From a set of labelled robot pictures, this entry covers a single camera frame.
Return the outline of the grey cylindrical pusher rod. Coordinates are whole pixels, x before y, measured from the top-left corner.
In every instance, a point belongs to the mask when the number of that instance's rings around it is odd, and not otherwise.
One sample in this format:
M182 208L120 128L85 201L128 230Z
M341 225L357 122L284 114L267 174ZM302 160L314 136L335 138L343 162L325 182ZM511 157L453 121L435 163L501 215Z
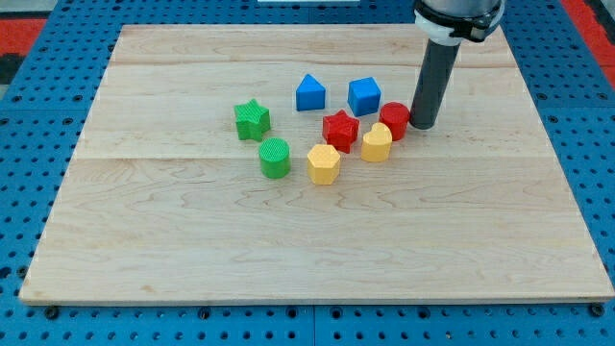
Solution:
M435 124L450 80L459 45L428 41L410 109L409 123L428 130Z

